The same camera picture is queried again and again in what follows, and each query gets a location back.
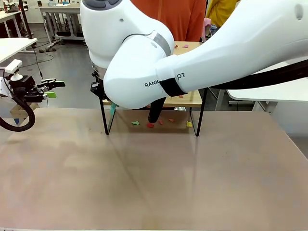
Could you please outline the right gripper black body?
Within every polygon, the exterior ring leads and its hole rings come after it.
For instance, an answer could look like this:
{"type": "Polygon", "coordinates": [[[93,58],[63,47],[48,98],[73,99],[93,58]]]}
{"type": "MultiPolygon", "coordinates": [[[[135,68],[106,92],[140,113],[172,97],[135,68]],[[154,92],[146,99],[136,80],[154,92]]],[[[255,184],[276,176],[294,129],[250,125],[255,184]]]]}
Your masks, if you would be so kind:
{"type": "Polygon", "coordinates": [[[90,91],[100,99],[106,99],[103,85],[99,82],[92,82],[90,91]]]}

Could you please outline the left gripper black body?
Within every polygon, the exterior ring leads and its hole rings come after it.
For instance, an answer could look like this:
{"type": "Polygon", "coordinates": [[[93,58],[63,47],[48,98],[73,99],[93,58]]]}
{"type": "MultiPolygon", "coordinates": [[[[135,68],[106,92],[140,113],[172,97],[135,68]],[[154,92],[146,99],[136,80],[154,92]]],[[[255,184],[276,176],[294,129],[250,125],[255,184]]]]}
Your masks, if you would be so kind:
{"type": "Polygon", "coordinates": [[[41,103],[44,92],[36,86],[32,76],[23,76],[21,80],[9,81],[14,96],[23,102],[41,103]]]}

